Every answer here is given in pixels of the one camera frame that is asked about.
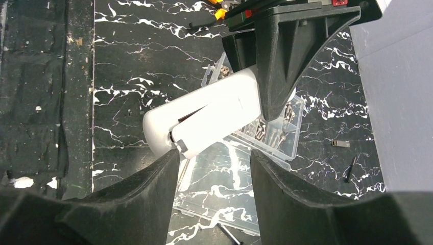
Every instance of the clear plastic container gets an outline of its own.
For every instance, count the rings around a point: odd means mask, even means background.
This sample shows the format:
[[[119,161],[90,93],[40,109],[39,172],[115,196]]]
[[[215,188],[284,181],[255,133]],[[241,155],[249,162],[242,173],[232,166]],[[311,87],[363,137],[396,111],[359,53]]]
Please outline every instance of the clear plastic container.
[[[223,53],[216,66],[208,67],[202,86],[229,75],[226,67],[231,70]],[[174,208],[186,215],[260,235],[250,171],[251,150],[262,150],[290,170],[289,161],[296,156],[303,108],[304,101],[294,96],[278,119],[265,122],[259,118],[197,157],[182,161]]]

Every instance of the pliers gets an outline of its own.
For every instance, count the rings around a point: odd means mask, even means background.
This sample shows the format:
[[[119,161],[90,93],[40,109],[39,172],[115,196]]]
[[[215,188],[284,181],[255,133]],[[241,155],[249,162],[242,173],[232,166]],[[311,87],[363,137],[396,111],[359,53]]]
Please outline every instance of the pliers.
[[[215,5],[221,5],[221,8],[217,10],[217,12],[207,18],[207,19],[201,19],[201,20],[196,20],[194,22],[189,23],[189,27],[191,29],[197,29],[200,27],[210,27],[212,25],[215,24],[215,22],[219,19],[224,19],[224,17],[226,16],[226,13],[233,8],[235,5],[240,4],[239,1],[229,1],[229,0],[209,0],[209,2],[211,2],[212,4]]]

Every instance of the red component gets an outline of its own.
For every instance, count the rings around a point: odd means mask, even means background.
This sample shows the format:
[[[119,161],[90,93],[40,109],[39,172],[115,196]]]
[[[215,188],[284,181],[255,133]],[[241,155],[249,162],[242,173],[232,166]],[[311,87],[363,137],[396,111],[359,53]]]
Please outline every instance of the red component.
[[[245,11],[245,18],[249,18],[251,16],[253,16],[253,11],[252,10],[246,10]]]
[[[341,6],[341,5],[347,5],[349,0],[332,0],[332,5],[334,6]]]

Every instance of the marble table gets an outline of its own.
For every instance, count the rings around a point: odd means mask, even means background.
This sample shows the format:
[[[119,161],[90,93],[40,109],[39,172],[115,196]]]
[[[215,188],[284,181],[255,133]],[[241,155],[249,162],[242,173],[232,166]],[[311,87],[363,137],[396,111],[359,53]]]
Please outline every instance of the marble table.
[[[92,190],[122,180],[155,160],[143,115],[200,87],[224,51],[227,27],[192,32],[187,24],[215,12],[207,2],[95,0]],[[385,191],[349,30],[333,39],[297,87],[305,102],[292,172],[338,195],[365,199]],[[351,147],[331,146],[333,139]],[[358,161],[344,183],[352,159]],[[258,236],[229,230],[245,244]],[[167,244],[231,244],[215,222],[174,210]]]

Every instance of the white wall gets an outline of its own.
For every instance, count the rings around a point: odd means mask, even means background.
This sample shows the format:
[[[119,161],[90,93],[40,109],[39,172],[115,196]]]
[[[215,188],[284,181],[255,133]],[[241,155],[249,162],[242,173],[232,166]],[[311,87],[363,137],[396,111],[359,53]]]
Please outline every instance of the white wall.
[[[387,189],[432,191],[433,1],[393,0],[351,32]]]

